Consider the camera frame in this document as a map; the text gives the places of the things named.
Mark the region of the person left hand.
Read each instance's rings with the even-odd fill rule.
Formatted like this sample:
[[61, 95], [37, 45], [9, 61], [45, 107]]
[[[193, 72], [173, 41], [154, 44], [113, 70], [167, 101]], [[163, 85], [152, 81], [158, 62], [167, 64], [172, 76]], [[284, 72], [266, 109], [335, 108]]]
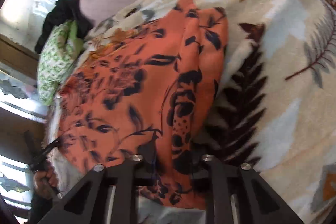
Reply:
[[35, 192], [46, 200], [58, 197], [58, 178], [51, 165], [34, 173], [34, 187]]

